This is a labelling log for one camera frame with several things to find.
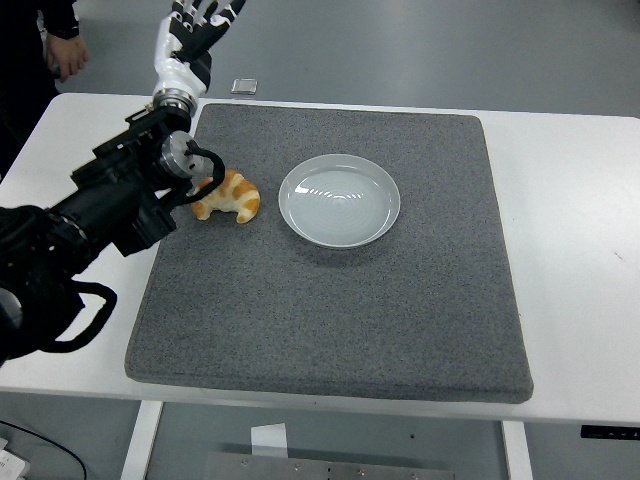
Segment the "white paper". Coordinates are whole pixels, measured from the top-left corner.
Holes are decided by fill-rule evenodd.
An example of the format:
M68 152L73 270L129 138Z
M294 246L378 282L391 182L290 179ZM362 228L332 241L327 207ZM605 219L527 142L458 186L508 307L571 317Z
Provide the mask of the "white paper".
M287 428L284 423L251 427L251 453L262 457L287 458Z

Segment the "bread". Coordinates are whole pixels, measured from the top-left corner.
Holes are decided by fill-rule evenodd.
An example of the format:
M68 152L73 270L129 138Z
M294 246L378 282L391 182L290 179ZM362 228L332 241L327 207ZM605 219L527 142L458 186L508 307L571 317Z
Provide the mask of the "bread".
M195 192L211 183L212 180L211 177L202 180ZM247 223L256 216L259 208L260 192L237 170L227 170L224 181L213 192L202 200L191 204L191 209L198 220L206 220L214 210L220 210L222 212L238 212L236 218L238 223Z

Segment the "metal plate on floor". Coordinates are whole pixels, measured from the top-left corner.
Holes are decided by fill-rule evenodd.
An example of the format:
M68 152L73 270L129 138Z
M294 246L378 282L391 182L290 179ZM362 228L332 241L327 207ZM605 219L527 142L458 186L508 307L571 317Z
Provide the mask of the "metal plate on floor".
M205 480L454 480L453 472L214 452Z

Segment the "robotic arm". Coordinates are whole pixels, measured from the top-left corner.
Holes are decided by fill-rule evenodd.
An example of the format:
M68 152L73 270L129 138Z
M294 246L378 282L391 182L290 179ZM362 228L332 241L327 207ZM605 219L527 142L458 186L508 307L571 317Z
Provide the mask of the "robotic arm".
M209 48L228 30L245 0L219 12L211 2L176 0L158 33L153 105L129 128L93 150L73 172L78 190L41 209L0 207L0 365L36 350L71 352L100 332L117 296L100 284L72 279L113 243L127 256L176 229L170 212L195 202L224 179L224 163L187 133L210 82ZM189 196L191 178L213 165L214 181ZM102 309L70 341L56 340L84 308L80 293L101 296Z

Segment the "ceramic plate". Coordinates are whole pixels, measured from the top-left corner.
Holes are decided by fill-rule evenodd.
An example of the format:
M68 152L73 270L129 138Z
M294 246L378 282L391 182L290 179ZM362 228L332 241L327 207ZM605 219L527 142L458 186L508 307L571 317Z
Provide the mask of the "ceramic plate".
M280 186L280 212L300 236L328 248L380 238L400 212L393 179L369 160L330 154L295 167Z

